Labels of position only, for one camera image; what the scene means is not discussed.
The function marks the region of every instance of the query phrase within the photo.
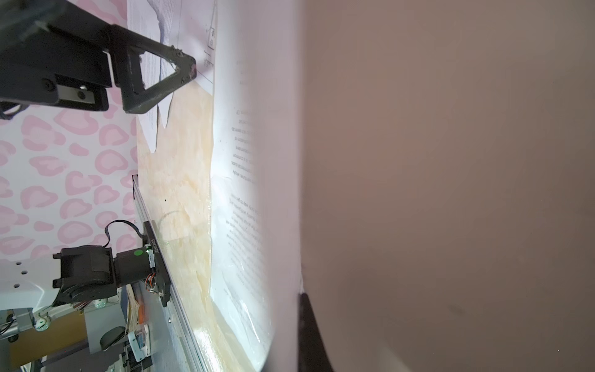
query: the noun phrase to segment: brown wall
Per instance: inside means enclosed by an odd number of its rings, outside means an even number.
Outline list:
[[[302,265],[336,370],[594,370],[594,4],[306,1]]]

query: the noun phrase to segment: desk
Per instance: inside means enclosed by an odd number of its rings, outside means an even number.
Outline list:
[[[155,153],[137,137],[139,188],[207,369],[252,371],[209,296],[212,113],[213,97],[198,84],[175,92]]]

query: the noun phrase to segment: screw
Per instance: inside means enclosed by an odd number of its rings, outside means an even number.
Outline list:
[[[49,79],[42,79],[43,88],[48,92],[53,92],[56,89],[56,84],[52,80]]]

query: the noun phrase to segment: patterned wallpaper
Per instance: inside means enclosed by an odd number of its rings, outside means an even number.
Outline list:
[[[73,2],[126,25],[126,0]],[[0,120],[0,260],[103,245],[108,222],[134,220],[136,119],[122,111],[119,89],[108,97],[105,112],[37,106]],[[140,245],[125,224],[109,232],[114,254]]]

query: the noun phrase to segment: black speck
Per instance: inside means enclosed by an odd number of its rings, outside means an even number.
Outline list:
[[[450,304],[448,305],[448,310],[450,310],[450,312],[452,312],[454,315],[457,315],[458,317],[464,317],[465,315],[467,315],[467,312],[459,305]]]

